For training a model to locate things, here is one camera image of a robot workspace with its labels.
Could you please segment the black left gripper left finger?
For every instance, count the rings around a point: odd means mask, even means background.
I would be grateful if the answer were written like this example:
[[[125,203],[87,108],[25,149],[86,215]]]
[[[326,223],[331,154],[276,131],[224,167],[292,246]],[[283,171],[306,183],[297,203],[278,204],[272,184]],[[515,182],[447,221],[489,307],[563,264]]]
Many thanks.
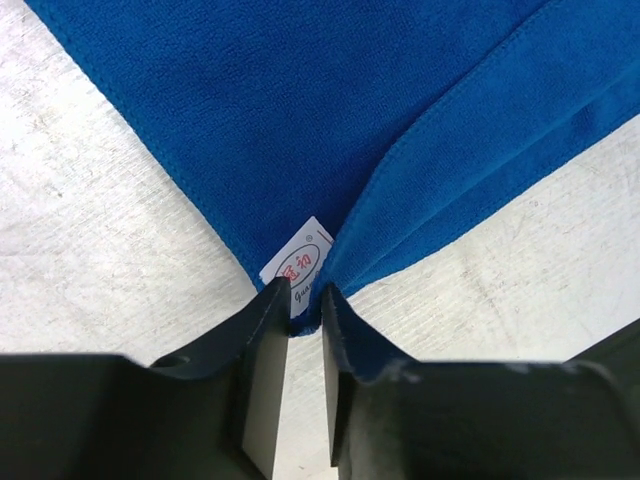
[[[149,366],[116,354],[1,358],[5,479],[269,479],[290,285]]]

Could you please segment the blue towel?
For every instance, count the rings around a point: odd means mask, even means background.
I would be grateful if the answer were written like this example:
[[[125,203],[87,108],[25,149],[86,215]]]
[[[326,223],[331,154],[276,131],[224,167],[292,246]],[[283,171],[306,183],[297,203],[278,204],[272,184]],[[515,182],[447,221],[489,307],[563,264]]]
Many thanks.
[[[33,1],[252,280],[309,219],[351,295],[639,111],[635,1]]]

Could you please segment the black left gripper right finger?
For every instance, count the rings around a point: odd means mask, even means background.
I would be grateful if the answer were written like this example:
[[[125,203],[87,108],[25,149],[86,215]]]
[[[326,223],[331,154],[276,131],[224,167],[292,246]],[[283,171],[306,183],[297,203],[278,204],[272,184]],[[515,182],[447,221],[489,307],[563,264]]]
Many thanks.
[[[635,479],[639,422],[602,366],[423,362],[321,300],[330,461],[342,479]]]

